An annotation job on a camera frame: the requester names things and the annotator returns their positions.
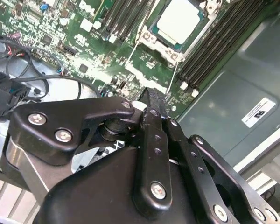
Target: gray metal surface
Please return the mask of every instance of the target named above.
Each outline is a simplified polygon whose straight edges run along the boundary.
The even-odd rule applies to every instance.
[[[242,118],[263,98],[276,105],[251,128]],[[280,19],[263,22],[179,123],[234,166],[280,127]]]
[[[7,160],[18,168],[31,193],[41,204],[47,193],[58,182],[72,174],[71,163],[51,166],[17,146],[10,137],[6,151]]]

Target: capacitor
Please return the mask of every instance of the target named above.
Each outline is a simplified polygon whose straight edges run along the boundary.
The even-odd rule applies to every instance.
[[[70,23],[70,20],[68,18],[60,18],[59,23],[61,26],[67,26]]]
[[[120,88],[121,90],[125,87],[126,85],[126,82],[121,82],[121,84],[119,85],[118,88]]]
[[[41,4],[41,6],[40,6],[40,10],[41,10],[42,12],[45,12],[46,10],[48,10],[48,8],[49,8],[49,5],[48,5],[48,4]]]

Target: green circuit board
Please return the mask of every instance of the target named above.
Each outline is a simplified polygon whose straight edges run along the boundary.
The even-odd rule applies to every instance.
[[[155,3],[153,0],[147,0],[146,5],[143,5],[143,14],[133,23],[130,22],[132,28],[129,34],[119,43],[118,40],[106,40],[102,31],[104,14],[108,14],[115,7],[116,0],[55,0],[51,1],[54,2],[54,6],[45,10],[42,8],[43,1],[0,0],[0,35],[20,33],[21,38],[17,42],[44,48],[53,53],[62,61],[68,75],[91,80],[100,90],[105,89],[106,96],[110,92],[108,96],[119,95],[134,100],[146,86],[166,93],[173,76],[174,67],[169,66],[170,63],[159,52],[144,44],[139,44],[133,51],[139,29],[143,26],[141,23],[151,27],[168,1],[160,0]],[[225,1],[222,4],[216,20],[228,10],[228,4]],[[209,22],[205,12],[199,10],[201,20],[185,44],[180,47],[182,51],[191,45]],[[132,69],[128,69],[127,60],[131,54],[128,62]],[[49,56],[37,52],[35,56],[56,66],[56,70],[59,69],[57,63]],[[191,93],[173,84],[170,92],[166,94],[169,116],[178,118],[194,99]]]

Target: microchip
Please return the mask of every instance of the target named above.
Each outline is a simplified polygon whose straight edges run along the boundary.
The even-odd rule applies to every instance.
[[[52,37],[48,36],[47,34],[45,34],[42,38],[42,42],[46,45],[50,45],[52,42]]]
[[[67,18],[69,16],[70,12],[67,9],[62,10],[61,17]]]
[[[82,73],[86,73],[88,70],[88,67],[84,64],[81,64],[80,68],[79,68],[80,72]]]

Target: gray metal panel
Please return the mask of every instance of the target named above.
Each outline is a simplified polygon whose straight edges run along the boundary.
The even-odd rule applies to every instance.
[[[280,20],[262,23],[181,116],[186,136],[203,136],[232,166],[280,127]],[[276,106],[248,128],[241,119],[262,99]]]

